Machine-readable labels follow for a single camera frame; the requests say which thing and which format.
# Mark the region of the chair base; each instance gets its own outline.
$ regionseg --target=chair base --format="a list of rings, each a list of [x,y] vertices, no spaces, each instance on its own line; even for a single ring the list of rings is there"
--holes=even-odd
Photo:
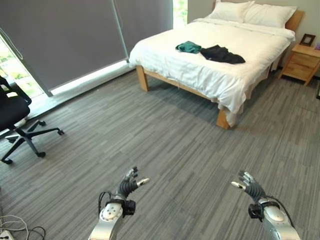
[[[51,128],[51,129],[46,129],[46,130],[42,130],[42,131],[34,131],[36,129],[36,127],[40,125],[40,126],[45,126],[46,122],[45,121],[36,121],[30,128],[28,128],[28,130],[25,132],[23,131],[21,128],[19,127],[15,127],[12,126],[9,129],[16,131],[16,135],[11,135],[11,136],[6,136],[5,138],[8,139],[8,141],[10,143],[13,144],[13,146],[11,147],[11,149],[2,157],[1,162],[5,163],[5,164],[12,164],[12,160],[11,159],[7,159],[9,157],[10,154],[12,154],[22,143],[26,142],[30,148],[33,150],[33,152],[39,157],[39,158],[44,158],[46,156],[45,152],[39,152],[35,145],[32,142],[32,138],[38,135],[42,135],[42,134],[46,134],[49,132],[53,132],[53,131],[57,131],[57,133],[59,135],[63,135],[65,134],[63,130],[61,130],[60,128]]]

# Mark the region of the white bedsheet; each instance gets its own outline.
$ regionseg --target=white bedsheet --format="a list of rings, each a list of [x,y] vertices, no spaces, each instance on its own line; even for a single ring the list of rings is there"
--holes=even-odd
[[[131,51],[129,62],[131,67],[141,65],[195,89],[235,115],[247,98],[248,87],[293,40],[295,32],[285,28],[199,18],[183,28],[141,40]],[[177,51],[176,46],[186,41],[203,48],[218,44],[242,56],[246,63],[215,62],[200,53]]]

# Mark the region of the black office chair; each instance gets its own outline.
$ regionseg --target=black office chair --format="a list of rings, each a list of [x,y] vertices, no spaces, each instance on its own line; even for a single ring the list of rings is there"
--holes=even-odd
[[[26,132],[23,131],[20,127],[16,127],[15,124],[24,119],[30,113],[28,105],[31,104],[32,100],[24,91],[22,91],[22,89],[16,83],[8,84],[7,80],[2,76],[0,76],[0,85],[4,85],[8,89],[4,90],[0,86],[0,132],[5,129],[9,129],[18,133],[18,135],[6,137],[6,139],[8,139],[9,142],[13,144],[13,146],[4,155],[1,161],[8,165],[11,164],[12,160],[7,158],[23,142],[26,142],[38,157],[44,158],[46,156],[46,153],[38,152],[35,145],[32,143],[32,138],[34,136],[49,133],[52,131],[57,131],[59,135],[63,135],[64,131],[57,127],[48,130],[34,131],[38,125],[46,125],[46,122],[39,120],[35,124],[33,124]],[[17,96],[7,96],[8,93],[13,92],[16,93]]]

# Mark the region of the wooden bed frame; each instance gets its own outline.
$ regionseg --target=wooden bed frame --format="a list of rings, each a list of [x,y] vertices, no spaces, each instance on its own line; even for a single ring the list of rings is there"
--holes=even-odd
[[[215,5],[216,5],[216,1],[213,2],[213,9],[215,8]],[[297,10],[293,16],[288,20],[288,22],[285,24],[285,28],[286,29],[289,29],[289,30],[292,30],[292,31],[296,31],[303,16],[304,16],[304,13],[303,11],[299,11]],[[158,73],[155,73],[155,72],[151,72],[151,71],[148,71],[146,69],[144,69],[142,66],[137,66],[136,67],[136,72],[138,74],[138,78],[139,78],[139,83],[140,83],[140,86],[142,88],[142,90],[148,92],[149,91],[149,86],[148,86],[148,80],[147,80],[147,76],[151,76],[151,77],[154,77],[156,79],[159,79],[159,80],[162,80],[168,84],[171,84],[171,85],[174,85],[176,87],[179,87],[180,89],[184,89],[190,93],[193,93],[193,94],[196,94],[200,97],[203,97],[205,99],[208,99],[208,100],[211,100],[210,98],[204,96],[203,94],[201,94],[200,92],[188,87],[188,86],[185,86],[181,83],[178,83],[177,81],[173,81],[173,80],[170,80],[164,76],[161,76],[160,74]],[[227,119],[226,119],[226,113],[224,110],[220,110],[219,111],[219,115],[218,115],[218,118],[217,118],[217,121],[216,121],[216,125],[223,128],[223,129],[229,129],[230,126],[227,122]]]

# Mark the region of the chair leg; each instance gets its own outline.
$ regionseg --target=chair leg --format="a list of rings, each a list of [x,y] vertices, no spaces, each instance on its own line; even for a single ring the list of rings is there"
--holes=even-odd
[[[9,141],[9,143],[13,144],[19,137],[20,137],[20,135],[16,134],[16,135],[11,135],[11,136],[6,136],[5,139],[7,139]]]
[[[26,134],[26,136],[28,138],[32,138],[34,136],[38,136],[38,135],[41,135],[41,134],[46,134],[46,133],[49,133],[49,132],[53,132],[53,131],[57,131],[59,135],[63,135],[64,134],[64,131],[62,131],[60,128],[51,128],[51,129],[47,129],[47,130],[43,130],[43,131],[34,131],[34,132],[28,132]]]
[[[11,149],[2,157],[1,162],[5,164],[10,164],[12,161],[6,160],[7,157],[9,157],[10,154],[12,154],[23,142],[25,141],[24,138],[19,138],[14,145],[11,147]]]
[[[31,141],[31,139],[27,138],[27,137],[24,137],[24,140],[25,142],[30,146],[30,148],[32,149],[32,151],[35,153],[35,154],[39,154],[38,150],[36,149],[34,143]]]
[[[27,132],[33,132],[38,125],[45,126],[46,122],[37,120],[31,127],[28,128]]]

